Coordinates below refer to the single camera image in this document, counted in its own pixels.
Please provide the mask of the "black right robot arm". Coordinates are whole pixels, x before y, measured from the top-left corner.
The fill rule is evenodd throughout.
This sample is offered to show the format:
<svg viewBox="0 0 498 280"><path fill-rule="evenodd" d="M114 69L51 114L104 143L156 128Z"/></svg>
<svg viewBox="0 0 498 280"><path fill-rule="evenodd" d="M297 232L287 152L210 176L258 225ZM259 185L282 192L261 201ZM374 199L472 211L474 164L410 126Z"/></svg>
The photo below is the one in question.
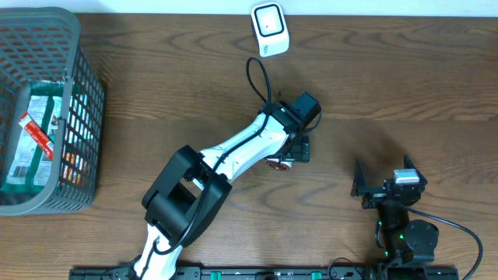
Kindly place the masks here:
<svg viewBox="0 0 498 280"><path fill-rule="evenodd" d="M404 157L404 167L393 171L381 187L371 187L360 162L356 163L350 195L362 198L362 208L378 213L378 243L396 266L428 264L435 259L439 229L432 223L409 218L409 207L421 198L426 178Z"/></svg>

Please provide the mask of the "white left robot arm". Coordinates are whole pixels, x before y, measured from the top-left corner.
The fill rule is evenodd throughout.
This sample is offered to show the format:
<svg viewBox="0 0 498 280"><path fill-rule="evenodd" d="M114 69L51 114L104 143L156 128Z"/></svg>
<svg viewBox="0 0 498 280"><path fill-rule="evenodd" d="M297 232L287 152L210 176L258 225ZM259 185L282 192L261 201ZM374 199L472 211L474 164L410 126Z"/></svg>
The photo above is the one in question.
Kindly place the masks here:
<svg viewBox="0 0 498 280"><path fill-rule="evenodd" d="M132 265L135 279L170 279L183 248L212 223L232 183L264 160L275 170L289 170L310 159L307 133L321 117L319 102L302 93L294 102L267 102L243 131L209 149L178 149L142 199L147 241Z"/></svg>

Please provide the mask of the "green lid spice jar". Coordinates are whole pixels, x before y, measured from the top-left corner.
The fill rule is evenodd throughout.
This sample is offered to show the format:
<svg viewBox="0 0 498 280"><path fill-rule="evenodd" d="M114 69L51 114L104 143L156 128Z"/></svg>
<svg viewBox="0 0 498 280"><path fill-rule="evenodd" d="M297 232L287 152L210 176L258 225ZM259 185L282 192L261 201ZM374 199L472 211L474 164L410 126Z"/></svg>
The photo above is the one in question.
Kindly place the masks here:
<svg viewBox="0 0 498 280"><path fill-rule="evenodd" d="M274 170L286 171L290 170L293 163L287 161L280 161L278 159L266 159L266 164Z"/></svg>

